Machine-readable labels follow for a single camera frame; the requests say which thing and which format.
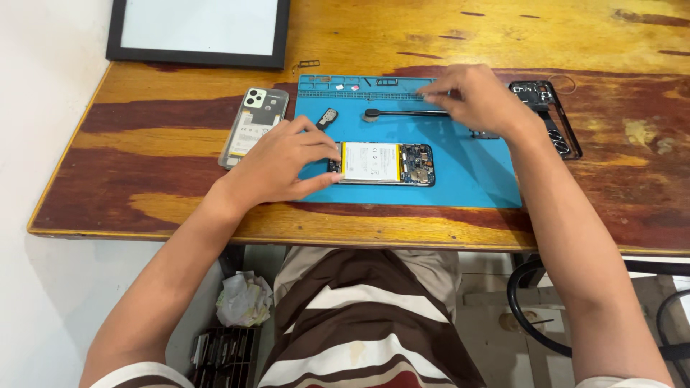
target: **brush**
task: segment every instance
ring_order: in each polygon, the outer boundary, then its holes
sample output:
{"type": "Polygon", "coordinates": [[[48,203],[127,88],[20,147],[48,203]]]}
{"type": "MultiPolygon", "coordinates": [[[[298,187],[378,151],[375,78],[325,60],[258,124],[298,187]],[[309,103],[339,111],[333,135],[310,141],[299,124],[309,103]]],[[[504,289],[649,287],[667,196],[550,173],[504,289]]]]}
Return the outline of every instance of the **brush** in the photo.
{"type": "Polygon", "coordinates": [[[362,119],[365,122],[373,123],[379,119],[380,115],[398,115],[398,116],[431,116],[431,117],[448,117],[449,114],[445,110],[378,110],[367,109],[364,111],[362,119]]]}

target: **white battery label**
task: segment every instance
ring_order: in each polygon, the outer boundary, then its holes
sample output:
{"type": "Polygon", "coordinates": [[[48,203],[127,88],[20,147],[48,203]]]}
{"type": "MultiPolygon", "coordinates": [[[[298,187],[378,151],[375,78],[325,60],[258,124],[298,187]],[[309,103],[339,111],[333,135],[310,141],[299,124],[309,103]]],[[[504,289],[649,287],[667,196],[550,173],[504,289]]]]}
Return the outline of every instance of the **white battery label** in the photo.
{"type": "Polygon", "coordinates": [[[233,140],[228,148],[229,155],[244,156],[252,149],[253,146],[265,135],[268,131],[280,122],[280,117],[275,116],[273,125],[252,124],[254,115],[248,110],[243,110],[239,116],[239,124],[235,129],[237,133],[233,135],[233,140]]]}
{"type": "Polygon", "coordinates": [[[342,147],[346,180],[400,181],[397,144],[344,142],[342,147]]]}

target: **hand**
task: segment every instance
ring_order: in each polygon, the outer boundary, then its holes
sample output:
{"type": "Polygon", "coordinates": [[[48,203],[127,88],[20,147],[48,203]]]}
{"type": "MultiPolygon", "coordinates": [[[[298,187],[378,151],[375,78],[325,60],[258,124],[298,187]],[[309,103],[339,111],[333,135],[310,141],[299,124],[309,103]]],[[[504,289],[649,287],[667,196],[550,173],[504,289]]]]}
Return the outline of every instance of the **hand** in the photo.
{"type": "Polygon", "coordinates": [[[544,122],[487,65],[449,66],[436,82],[422,86],[417,93],[472,130],[487,130],[513,142],[525,134],[546,136],[544,122]]]}
{"type": "Polygon", "coordinates": [[[243,212],[264,202],[300,200],[341,180],[339,173],[297,178],[305,164],[324,158],[341,159],[333,139],[306,116],[283,120],[214,184],[207,197],[212,195],[219,206],[223,205],[218,202],[230,201],[243,212]]]}

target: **striped shirt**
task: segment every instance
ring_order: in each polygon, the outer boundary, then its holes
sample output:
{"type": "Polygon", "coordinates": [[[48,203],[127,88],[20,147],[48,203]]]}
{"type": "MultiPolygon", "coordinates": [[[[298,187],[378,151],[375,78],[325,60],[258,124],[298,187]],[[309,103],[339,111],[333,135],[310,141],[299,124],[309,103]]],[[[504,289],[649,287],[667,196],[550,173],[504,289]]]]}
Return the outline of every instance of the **striped shirt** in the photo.
{"type": "MultiPolygon", "coordinates": [[[[258,387],[486,386],[446,307],[390,251],[330,252],[276,306],[275,331],[258,387]]],[[[93,387],[153,385],[192,387],[154,362],[121,368],[93,387]]],[[[578,386],[666,387],[620,378],[578,386]]]]}

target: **black picture frame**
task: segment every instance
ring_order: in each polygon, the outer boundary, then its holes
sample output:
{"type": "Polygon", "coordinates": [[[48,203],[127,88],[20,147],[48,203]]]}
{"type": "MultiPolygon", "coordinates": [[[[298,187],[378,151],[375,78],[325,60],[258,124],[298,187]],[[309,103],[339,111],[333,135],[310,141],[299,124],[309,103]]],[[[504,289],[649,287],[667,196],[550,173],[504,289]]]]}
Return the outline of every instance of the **black picture frame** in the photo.
{"type": "Polygon", "coordinates": [[[113,0],[106,59],[111,61],[177,62],[220,66],[243,66],[285,69],[285,46],[288,40],[290,0],[278,0],[275,15],[275,36],[272,55],[233,54],[226,52],[201,52],[158,50],[154,48],[121,47],[127,0],[113,0]]]}

